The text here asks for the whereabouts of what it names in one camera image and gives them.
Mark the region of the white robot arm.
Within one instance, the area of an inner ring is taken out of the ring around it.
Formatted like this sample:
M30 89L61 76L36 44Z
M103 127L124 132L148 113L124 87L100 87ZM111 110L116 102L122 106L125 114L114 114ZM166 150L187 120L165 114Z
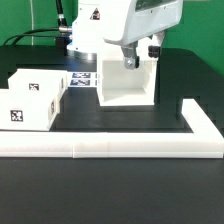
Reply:
M127 69L139 67L138 41L150 38L148 55L157 58L166 31L182 16L183 0L78 0L67 50L95 60L102 41L122 49Z

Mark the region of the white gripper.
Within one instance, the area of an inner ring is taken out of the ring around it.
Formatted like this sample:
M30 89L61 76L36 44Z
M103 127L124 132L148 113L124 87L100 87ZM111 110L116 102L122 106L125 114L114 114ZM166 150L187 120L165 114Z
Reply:
M183 0L102 0L102 37L122 46L125 67L136 69L140 60L136 41L152 35L148 55L159 58L164 30L180 22L182 8Z

